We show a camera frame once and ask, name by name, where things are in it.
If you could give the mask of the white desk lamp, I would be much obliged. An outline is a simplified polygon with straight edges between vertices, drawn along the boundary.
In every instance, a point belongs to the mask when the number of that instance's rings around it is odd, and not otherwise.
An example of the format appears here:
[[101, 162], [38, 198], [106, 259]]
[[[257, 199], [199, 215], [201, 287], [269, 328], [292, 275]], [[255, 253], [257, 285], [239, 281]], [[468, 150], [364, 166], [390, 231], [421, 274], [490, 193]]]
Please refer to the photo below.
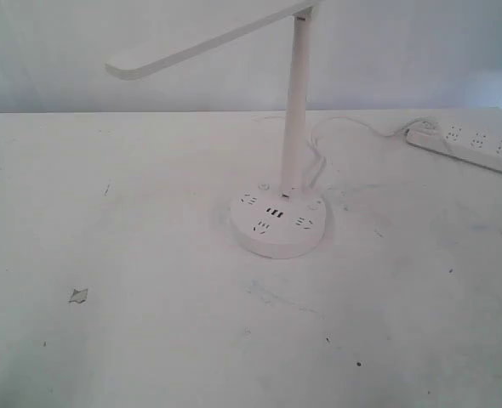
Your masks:
[[325, 231], [324, 200], [305, 181], [301, 162], [310, 71], [311, 23], [317, 1], [169, 1], [160, 35], [116, 52], [106, 71], [121, 80], [151, 76], [287, 17], [294, 22], [280, 181], [243, 190], [231, 202], [238, 243], [272, 259], [314, 249]]

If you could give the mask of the white power strip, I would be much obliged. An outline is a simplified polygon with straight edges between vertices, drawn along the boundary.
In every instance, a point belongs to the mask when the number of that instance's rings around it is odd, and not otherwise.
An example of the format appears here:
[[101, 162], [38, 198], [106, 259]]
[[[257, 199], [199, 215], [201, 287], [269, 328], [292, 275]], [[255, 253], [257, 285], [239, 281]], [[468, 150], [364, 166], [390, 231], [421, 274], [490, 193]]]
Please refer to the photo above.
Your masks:
[[502, 173], [502, 124], [477, 128], [424, 122], [410, 127], [405, 138], [414, 147]]

